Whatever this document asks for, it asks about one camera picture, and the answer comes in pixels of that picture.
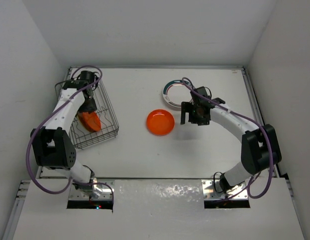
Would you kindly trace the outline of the large orange plate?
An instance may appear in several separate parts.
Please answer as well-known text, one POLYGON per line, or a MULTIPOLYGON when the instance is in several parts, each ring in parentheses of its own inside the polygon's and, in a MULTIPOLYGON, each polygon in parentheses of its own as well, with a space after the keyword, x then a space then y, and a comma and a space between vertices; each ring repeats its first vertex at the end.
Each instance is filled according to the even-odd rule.
POLYGON ((78 119, 83 127, 91 133, 99 132, 102 128, 100 119, 95 112, 80 112, 78 119))

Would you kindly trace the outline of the white plate green red rim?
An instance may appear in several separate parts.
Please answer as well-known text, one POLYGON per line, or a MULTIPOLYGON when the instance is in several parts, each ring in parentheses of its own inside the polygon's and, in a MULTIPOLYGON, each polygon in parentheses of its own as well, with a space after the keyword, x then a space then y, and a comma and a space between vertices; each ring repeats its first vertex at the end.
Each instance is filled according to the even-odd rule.
POLYGON ((162 90, 165 104, 173 110, 180 111, 181 103, 193 103, 190 90, 181 80, 169 81, 162 90))

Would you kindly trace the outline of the small orange plate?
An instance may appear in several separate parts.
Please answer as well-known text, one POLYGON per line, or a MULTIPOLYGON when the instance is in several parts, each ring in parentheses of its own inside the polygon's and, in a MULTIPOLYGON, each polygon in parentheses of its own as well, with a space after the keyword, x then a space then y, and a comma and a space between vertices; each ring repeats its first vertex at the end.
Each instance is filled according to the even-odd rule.
POLYGON ((175 127, 173 115, 164 109, 151 111, 146 118, 147 130, 156 136, 165 136, 172 132, 175 127))

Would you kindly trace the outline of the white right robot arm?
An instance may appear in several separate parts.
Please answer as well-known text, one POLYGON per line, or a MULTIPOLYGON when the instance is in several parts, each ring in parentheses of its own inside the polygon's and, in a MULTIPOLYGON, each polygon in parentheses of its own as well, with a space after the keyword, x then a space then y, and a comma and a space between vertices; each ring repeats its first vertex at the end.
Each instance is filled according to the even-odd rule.
POLYGON ((241 143, 240 160, 233 168, 221 174, 219 189, 226 193, 246 179, 268 169, 281 161, 281 152, 275 129, 261 125, 255 120, 236 113, 220 98, 211 98, 205 87, 190 91, 192 101, 181 103, 181 120, 206 126, 215 122, 233 134, 241 143))

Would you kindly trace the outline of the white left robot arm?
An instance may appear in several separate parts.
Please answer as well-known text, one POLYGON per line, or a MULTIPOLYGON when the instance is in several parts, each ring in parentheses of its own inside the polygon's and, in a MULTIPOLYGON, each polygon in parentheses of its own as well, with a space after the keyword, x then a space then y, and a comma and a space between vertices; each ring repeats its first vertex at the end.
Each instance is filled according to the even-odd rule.
POLYGON ((90 183, 92 170, 76 160, 77 153, 69 131, 77 115, 83 118, 97 110, 94 89, 98 82, 96 74, 88 70, 81 71, 77 79, 66 81, 52 116, 31 133, 38 166, 58 170, 84 185, 90 183))

